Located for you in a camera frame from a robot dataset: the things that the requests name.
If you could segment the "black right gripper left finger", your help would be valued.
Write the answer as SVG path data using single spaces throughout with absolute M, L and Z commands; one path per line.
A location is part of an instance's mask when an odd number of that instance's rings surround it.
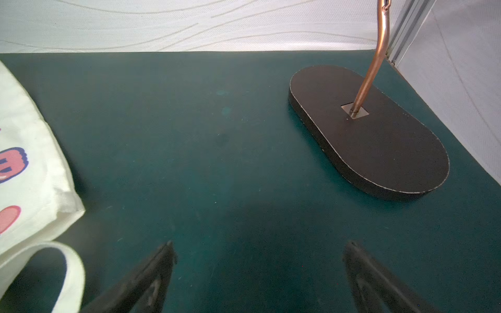
M 80 311 L 162 312 L 176 263 L 173 242 L 168 241 Z

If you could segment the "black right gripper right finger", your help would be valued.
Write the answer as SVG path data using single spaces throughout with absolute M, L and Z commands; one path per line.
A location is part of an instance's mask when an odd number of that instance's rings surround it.
M 358 312 L 438 312 L 357 242 L 344 246 L 343 262 Z

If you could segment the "white cartoon tote bag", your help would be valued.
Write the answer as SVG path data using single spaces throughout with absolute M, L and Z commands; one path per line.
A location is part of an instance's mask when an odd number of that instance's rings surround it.
M 68 162 L 35 102 L 1 65 L 1 293 L 34 254 L 66 262 L 53 312 L 79 312 L 86 274 L 78 253 L 56 238 L 85 213 Z

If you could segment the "copper jewelry stand black base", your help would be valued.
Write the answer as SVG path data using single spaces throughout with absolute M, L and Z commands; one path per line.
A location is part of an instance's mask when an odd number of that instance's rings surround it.
M 377 47 L 365 76 L 307 67 L 292 76 L 288 99 L 348 182 L 376 198 L 410 201 L 446 181 L 450 159 L 431 130 L 373 85 L 390 42 L 390 7 L 377 3 Z

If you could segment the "green table mat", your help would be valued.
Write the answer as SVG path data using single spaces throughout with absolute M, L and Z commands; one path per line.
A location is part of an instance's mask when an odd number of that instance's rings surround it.
M 371 52 L 3 54 L 50 125 L 86 212 L 59 241 L 83 304 L 158 246 L 165 312 L 355 312 L 350 240 L 442 312 L 500 311 L 500 185 L 390 65 L 376 86 L 444 144 L 450 174 L 413 202 L 348 183 L 288 103 L 298 70 L 365 73 Z

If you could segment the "aluminium frame post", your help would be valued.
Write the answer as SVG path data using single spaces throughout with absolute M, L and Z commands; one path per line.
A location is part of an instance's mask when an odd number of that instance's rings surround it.
M 407 0 L 390 34 L 389 62 L 398 67 L 430 14 L 436 0 Z

